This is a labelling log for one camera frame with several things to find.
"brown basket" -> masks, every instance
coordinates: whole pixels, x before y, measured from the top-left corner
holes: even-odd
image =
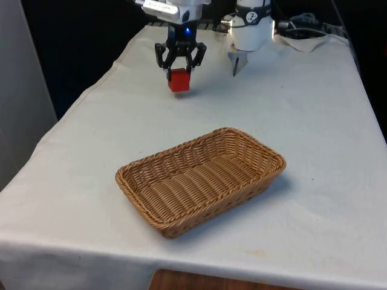
[[[122,167],[115,180],[165,237],[174,238],[263,192],[285,159],[232,128]]]

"white tablecloth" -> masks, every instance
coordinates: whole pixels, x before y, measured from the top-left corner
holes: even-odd
[[[192,90],[173,95],[145,28],[84,92],[0,193],[7,290],[146,289],[178,269],[304,289],[387,289],[387,150],[350,50],[268,44],[232,77],[224,36]],[[175,240],[158,234],[114,180],[130,161],[223,126],[285,156],[261,196]]]

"rectangular basket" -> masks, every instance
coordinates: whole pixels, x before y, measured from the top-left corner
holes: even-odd
[[[130,163],[115,180],[150,225],[175,238],[263,192],[285,167],[250,135],[223,128]]]

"cable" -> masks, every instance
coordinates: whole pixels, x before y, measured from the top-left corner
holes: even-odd
[[[320,31],[320,30],[317,30],[317,29],[312,29],[312,28],[292,28],[292,29],[288,29],[286,30],[286,32],[294,32],[294,31],[310,31],[310,32],[315,32],[315,33],[320,33],[320,34],[323,34],[323,35],[329,35],[333,38],[336,38],[338,39],[339,41],[345,43],[346,45],[348,45],[348,42],[346,39],[343,39],[342,37],[340,36],[337,36],[335,34],[330,34],[330,33],[326,33],[326,32],[323,32],[323,31]]]

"red block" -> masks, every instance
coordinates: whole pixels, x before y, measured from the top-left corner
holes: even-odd
[[[185,68],[171,70],[171,81],[168,81],[168,86],[172,92],[189,91],[189,81],[191,75]]]

